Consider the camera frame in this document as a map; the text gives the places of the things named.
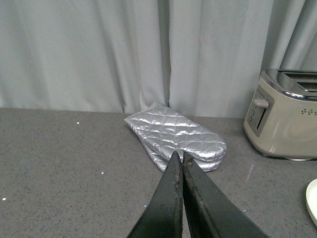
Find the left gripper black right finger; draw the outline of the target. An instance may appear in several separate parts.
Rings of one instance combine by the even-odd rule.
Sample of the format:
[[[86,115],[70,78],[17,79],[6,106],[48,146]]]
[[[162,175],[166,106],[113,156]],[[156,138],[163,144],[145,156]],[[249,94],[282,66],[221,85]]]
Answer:
[[[183,197],[192,238],[267,238],[198,166],[183,154]]]

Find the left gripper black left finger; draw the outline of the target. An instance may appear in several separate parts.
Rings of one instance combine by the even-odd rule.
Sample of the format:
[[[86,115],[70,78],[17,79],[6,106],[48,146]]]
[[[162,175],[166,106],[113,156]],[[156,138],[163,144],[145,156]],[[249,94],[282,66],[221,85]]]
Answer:
[[[173,152],[157,188],[129,238],[180,238],[183,219],[183,169]]]

